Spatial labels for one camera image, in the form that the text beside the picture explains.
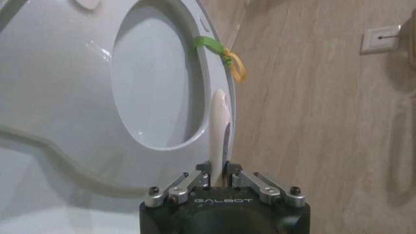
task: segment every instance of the toilet seat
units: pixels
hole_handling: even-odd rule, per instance
[[[166,7],[182,19],[167,15]],[[150,14],[142,24],[126,25],[150,10],[162,13],[159,18]],[[220,57],[204,47],[195,52],[179,44],[198,35],[215,37],[206,20],[195,0],[100,0],[92,10],[75,0],[27,1],[23,5],[0,32],[0,153],[6,156],[0,185],[10,188],[0,199],[7,202],[0,204],[0,214],[7,217],[0,220],[0,230],[136,233],[134,206],[146,188],[167,183],[208,160],[214,93],[224,91],[232,117],[235,100]],[[152,25],[164,31],[152,31]],[[124,30],[130,37],[120,35]],[[144,30],[156,35],[140,38]],[[183,32],[179,39],[163,37],[175,37],[178,32]],[[132,51],[140,56],[135,60],[127,48],[136,37]],[[192,61],[199,59],[196,72],[183,70],[190,63],[180,53],[190,53]],[[142,59],[151,54],[155,60]],[[135,64],[138,72],[126,73]],[[132,78],[140,75],[135,83]],[[190,84],[195,79],[200,83]],[[156,88],[146,89],[144,84]],[[138,89],[142,96],[135,99]],[[158,99],[167,91],[172,91],[168,100]],[[190,101],[194,95],[199,98]],[[184,111],[178,111],[184,100]],[[190,126],[184,118],[192,120]],[[51,225],[39,226],[51,219]]]

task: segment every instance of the light switch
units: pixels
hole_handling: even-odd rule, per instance
[[[399,47],[400,25],[370,29],[364,33],[363,54],[384,53]]]

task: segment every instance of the toilet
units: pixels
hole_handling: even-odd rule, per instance
[[[148,187],[231,157],[235,86],[192,47],[218,38],[202,5],[10,0],[6,12],[0,233],[138,233]]]

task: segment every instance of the beige marble wall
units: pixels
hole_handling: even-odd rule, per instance
[[[416,233],[416,73],[399,51],[360,56],[368,28],[411,0],[254,0],[234,42],[234,159],[299,185],[314,234]]]
[[[231,48],[250,0],[200,0],[223,44]]]

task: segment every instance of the yellow rubber band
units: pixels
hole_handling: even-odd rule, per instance
[[[222,56],[224,65],[230,66],[230,70],[234,76],[235,81],[242,82],[246,80],[247,72],[243,65],[243,62],[239,56],[226,48],[219,41],[211,37],[198,36],[194,40],[194,47],[206,46],[211,51],[218,53]]]
[[[224,48],[223,54],[224,54],[224,56],[232,58],[238,64],[238,66],[239,66],[239,70],[238,70],[235,67],[234,61],[230,63],[230,70],[231,70],[234,79],[238,82],[246,81],[247,71],[246,71],[246,67],[244,67],[244,64],[243,64],[239,56],[235,53],[232,53],[228,48]]]

